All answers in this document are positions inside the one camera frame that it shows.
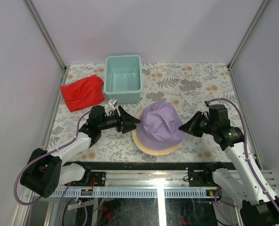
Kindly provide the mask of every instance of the red towel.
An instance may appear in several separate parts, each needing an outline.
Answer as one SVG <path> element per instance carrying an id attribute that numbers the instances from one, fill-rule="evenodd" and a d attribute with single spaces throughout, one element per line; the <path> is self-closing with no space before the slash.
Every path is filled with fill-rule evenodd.
<path id="1" fill-rule="evenodd" d="M 61 93 L 69 111 L 77 111 L 98 105 L 104 101 L 103 80 L 96 74 L 61 87 Z"/>

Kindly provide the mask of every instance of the lavender bucket hat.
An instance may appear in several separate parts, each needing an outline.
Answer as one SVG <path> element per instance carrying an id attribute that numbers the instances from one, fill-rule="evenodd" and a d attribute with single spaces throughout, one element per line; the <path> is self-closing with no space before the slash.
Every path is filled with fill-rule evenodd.
<path id="1" fill-rule="evenodd" d="M 169 103 L 156 102 L 151 104 L 142 111 L 139 119 L 141 123 L 136 127 L 136 135 L 141 145 L 148 149 L 164 150 L 175 147 L 171 151 L 173 152 L 184 139 L 184 132 L 178 129 L 183 123 L 176 109 Z"/>

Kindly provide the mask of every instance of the floral tablecloth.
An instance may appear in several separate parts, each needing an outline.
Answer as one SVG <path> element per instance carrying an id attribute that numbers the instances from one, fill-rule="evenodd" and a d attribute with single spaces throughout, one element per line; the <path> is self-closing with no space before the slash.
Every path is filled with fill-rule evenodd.
<path id="1" fill-rule="evenodd" d="M 65 84 L 97 74 L 104 78 L 104 64 L 70 66 Z M 225 97 L 236 102 L 229 72 L 225 64 L 143 64 L 143 91 L 138 104 L 122 107 L 131 115 L 157 101 L 171 103 L 185 123 L 196 111 L 205 111 L 205 100 Z M 228 104 L 233 125 L 240 125 L 239 116 Z M 79 117 L 88 111 L 70 112 L 61 98 L 48 146 L 55 147 L 73 138 Z M 71 161 L 132 161 L 132 162 L 198 162 L 230 161 L 210 135 L 202 138 L 185 136 L 178 150 L 164 156 L 143 153 L 135 145 L 131 132 L 122 135 L 115 129 L 102 131 L 102 137 L 90 149 L 75 155 Z"/>

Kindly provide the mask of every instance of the plastic container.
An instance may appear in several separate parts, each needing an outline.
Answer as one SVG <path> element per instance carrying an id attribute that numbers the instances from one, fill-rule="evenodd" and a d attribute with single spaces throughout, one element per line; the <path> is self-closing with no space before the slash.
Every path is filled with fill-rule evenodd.
<path id="1" fill-rule="evenodd" d="M 110 56 L 106 60 L 104 94 L 118 104 L 140 101 L 143 90 L 141 59 L 138 55 Z"/>

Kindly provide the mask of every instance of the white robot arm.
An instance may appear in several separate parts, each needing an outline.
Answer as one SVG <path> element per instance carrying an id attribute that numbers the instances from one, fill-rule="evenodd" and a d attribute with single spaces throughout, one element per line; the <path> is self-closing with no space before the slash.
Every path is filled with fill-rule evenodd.
<path id="1" fill-rule="evenodd" d="M 196 179 L 206 184 L 215 183 L 225 190 L 240 208 L 246 226 L 279 224 L 279 197 L 268 185 L 253 155 L 247 146 L 245 147 L 247 138 L 238 127 L 230 126 L 224 105 L 206 104 L 209 107 L 207 116 L 198 111 L 179 129 L 195 137 L 202 137 L 204 133 L 212 135 L 235 166 L 243 185 L 220 162 L 208 164 Z"/>
<path id="2" fill-rule="evenodd" d="M 81 162 L 70 165 L 65 163 L 77 153 L 94 145 L 101 137 L 102 130 L 116 128 L 118 132 L 125 134 L 136 129 L 136 124 L 140 123 L 140 120 L 125 112 L 121 106 L 118 110 L 119 113 L 114 109 L 106 114 L 103 106 L 94 106 L 86 123 L 73 140 L 53 150 L 40 148 L 34 150 L 29 159 L 29 163 L 32 161 L 33 164 L 23 172 L 20 184 L 43 198 L 49 197 L 58 185 L 80 180 L 87 184 L 90 180 L 90 167 L 84 166 Z"/>

